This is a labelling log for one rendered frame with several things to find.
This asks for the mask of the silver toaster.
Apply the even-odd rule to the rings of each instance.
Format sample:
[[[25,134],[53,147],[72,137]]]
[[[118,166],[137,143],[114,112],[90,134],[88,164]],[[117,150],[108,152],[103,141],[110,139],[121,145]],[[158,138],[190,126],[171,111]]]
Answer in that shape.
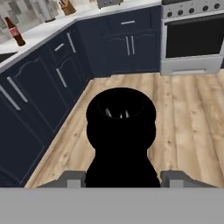
[[[96,0],[98,8],[104,8],[112,5],[121,4],[123,0]]]

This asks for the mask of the black round object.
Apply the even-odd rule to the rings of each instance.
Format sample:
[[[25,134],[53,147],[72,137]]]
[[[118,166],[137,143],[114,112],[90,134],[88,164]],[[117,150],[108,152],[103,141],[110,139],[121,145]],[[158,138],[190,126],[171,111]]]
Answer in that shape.
[[[152,100],[129,87],[100,92],[87,106],[87,139],[95,150],[87,187],[160,186],[147,150],[156,138]]]

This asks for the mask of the wooden knife block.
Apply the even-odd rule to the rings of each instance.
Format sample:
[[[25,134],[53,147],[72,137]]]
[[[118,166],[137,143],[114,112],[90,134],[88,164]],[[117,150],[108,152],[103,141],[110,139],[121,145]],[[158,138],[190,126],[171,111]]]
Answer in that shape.
[[[73,7],[69,0],[59,0],[59,5],[66,16],[74,14],[76,12],[76,9]]]

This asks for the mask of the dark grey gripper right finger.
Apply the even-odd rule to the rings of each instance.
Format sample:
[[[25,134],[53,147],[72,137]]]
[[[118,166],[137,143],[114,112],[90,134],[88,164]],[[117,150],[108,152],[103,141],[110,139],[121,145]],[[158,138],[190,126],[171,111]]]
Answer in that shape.
[[[162,180],[161,186],[168,188],[189,188],[189,187],[209,187],[205,182],[198,181],[196,179],[190,178],[183,171],[161,171],[160,178]]]

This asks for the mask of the dark sink basin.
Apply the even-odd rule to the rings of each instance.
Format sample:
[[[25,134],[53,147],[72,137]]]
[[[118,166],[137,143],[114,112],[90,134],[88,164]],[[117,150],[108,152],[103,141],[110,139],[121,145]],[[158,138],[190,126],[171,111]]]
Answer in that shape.
[[[3,53],[0,53],[0,64],[7,61],[7,60],[12,60],[13,57],[17,54],[18,54],[17,52],[3,52]]]

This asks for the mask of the brown cola bottle red label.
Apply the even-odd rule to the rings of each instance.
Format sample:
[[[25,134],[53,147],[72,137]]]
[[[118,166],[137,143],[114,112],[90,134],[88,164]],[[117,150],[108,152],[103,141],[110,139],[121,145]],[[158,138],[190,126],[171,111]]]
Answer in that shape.
[[[6,21],[6,24],[8,25],[11,36],[16,40],[19,46],[24,46],[25,41],[21,33],[19,32],[18,28],[11,22],[11,20],[8,17],[5,17],[4,19]]]

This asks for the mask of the stainless steel oven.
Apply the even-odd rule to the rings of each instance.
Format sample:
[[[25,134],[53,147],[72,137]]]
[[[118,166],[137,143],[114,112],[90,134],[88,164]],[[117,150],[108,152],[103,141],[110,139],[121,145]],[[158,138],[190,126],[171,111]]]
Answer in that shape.
[[[162,75],[217,74],[224,60],[224,0],[162,0]]]

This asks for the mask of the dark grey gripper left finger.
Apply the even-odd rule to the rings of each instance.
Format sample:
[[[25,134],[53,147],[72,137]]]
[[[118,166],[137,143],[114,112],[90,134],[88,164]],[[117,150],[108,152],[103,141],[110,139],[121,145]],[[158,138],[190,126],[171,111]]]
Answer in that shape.
[[[86,186],[85,171],[64,171],[58,179],[43,184],[44,188],[82,188]]]

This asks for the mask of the navy drawer front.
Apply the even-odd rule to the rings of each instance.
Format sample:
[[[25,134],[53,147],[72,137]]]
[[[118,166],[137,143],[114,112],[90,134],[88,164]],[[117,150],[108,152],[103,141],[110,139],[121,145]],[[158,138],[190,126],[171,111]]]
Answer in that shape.
[[[151,27],[148,10],[133,10],[108,16],[108,32],[123,33],[140,31]]]
[[[57,52],[55,52],[54,49],[62,43],[64,43],[64,46]],[[69,53],[73,53],[73,50],[67,38],[67,34],[65,32],[62,32],[61,34],[58,34],[57,36],[49,40],[46,45],[50,54],[56,60],[66,57]]]

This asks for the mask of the navy cupboard door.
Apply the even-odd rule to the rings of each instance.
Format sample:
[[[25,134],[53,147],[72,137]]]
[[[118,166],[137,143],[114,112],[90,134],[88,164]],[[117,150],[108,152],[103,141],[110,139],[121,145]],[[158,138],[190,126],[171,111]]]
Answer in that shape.
[[[74,53],[73,56],[75,59],[80,79],[84,84],[87,84],[92,79],[92,72],[88,62],[88,56],[86,54],[84,45],[81,41],[81,36],[78,32],[76,25],[71,25],[69,27],[69,31],[71,31],[73,45],[76,50],[76,53]]]
[[[28,59],[10,77],[36,109],[45,129],[55,133],[67,114],[67,106],[44,61],[40,57]]]
[[[131,68],[135,72],[156,72],[159,70],[160,36],[157,31],[140,31],[133,34],[135,55],[131,46]]]
[[[20,111],[11,108],[0,92],[0,170],[17,186],[24,186],[45,146],[29,115],[19,107]]]
[[[61,74],[63,75],[67,87],[63,86],[60,77],[56,72],[56,68],[58,68]],[[73,57],[65,57],[60,63],[57,64],[54,72],[55,80],[57,81],[59,91],[62,93],[66,105],[71,109],[78,101],[81,95],[81,91],[83,90],[83,83],[78,75]]]
[[[113,35],[103,38],[108,70],[112,74],[125,74],[130,70],[125,37],[126,35]]]

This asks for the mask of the grey small appliance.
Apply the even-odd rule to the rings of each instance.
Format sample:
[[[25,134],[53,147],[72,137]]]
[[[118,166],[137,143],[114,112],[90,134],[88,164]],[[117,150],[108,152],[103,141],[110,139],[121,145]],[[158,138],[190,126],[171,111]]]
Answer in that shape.
[[[38,9],[40,10],[46,23],[49,23],[55,20],[55,16],[53,15],[51,9],[49,8],[46,0],[35,0],[35,3]]]

